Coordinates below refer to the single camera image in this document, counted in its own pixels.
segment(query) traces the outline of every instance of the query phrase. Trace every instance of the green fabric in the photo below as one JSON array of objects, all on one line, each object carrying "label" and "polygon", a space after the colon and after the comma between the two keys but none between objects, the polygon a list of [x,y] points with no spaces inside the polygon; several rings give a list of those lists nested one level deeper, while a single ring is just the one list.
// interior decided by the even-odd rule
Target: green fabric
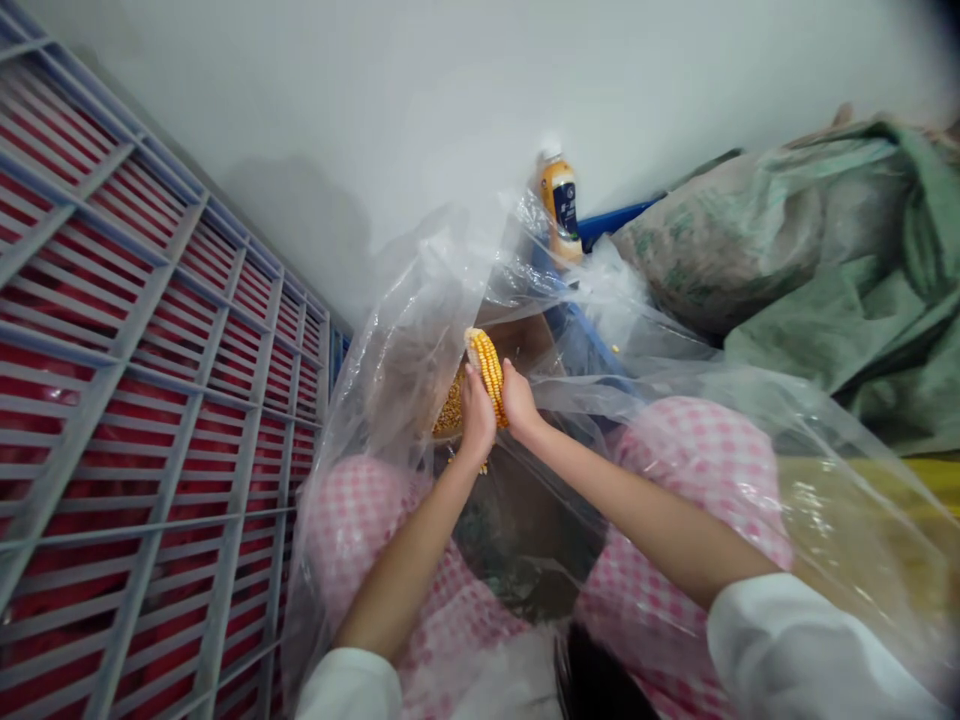
[{"label": "green fabric", "polygon": [[833,394],[901,455],[960,448],[960,173],[921,133],[889,122],[818,138],[883,137],[917,173],[899,262],[822,269],[724,343],[727,359]]}]

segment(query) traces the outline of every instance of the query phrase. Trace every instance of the bottle label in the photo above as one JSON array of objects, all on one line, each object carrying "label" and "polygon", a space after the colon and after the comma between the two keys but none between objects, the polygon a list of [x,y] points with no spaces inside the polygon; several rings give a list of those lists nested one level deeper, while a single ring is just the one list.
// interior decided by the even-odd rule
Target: bottle label
[{"label": "bottle label", "polygon": [[553,189],[553,206],[557,209],[557,224],[567,231],[571,240],[580,239],[577,227],[577,188],[564,183]]}]

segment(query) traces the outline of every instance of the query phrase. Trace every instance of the forearm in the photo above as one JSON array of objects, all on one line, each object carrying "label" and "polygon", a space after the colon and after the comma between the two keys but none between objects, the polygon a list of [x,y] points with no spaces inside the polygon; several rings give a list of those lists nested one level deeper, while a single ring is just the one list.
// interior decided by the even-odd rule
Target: forearm
[{"label": "forearm", "polygon": [[334,638],[396,663],[437,574],[479,464],[459,456],[374,563]]},{"label": "forearm", "polygon": [[521,441],[702,608],[709,610],[717,595],[734,582],[779,571],[709,513],[546,423]]}]

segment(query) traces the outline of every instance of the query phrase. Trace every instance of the white sleeve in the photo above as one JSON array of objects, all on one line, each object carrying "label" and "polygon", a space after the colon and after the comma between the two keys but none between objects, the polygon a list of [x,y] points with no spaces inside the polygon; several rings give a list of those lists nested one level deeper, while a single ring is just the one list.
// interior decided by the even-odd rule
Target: white sleeve
[{"label": "white sleeve", "polygon": [[400,678],[379,655],[356,648],[328,652],[307,680],[298,720],[396,720],[403,707]]},{"label": "white sleeve", "polygon": [[745,720],[948,717],[862,622],[786,573],[720,593],[707,640]]}]

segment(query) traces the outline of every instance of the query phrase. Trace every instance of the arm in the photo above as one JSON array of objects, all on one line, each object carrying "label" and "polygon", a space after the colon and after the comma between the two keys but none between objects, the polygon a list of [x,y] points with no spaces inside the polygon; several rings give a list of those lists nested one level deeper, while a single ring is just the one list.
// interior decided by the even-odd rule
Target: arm
[{"label": "arm", "polygon": [[613,523],[667,579],[709,610],[740,580],[780,572],[734,530],[685,499],[624,470],[540,417],[526,379],[504,361],[510,432]]},{"label": "arm", "polygon": [[457,457],[370,569],[334,637],[335,648],[368,650],[394,664],[399,660],[496,435],[490,397],[469,365],[461,403],[464,431]]}]

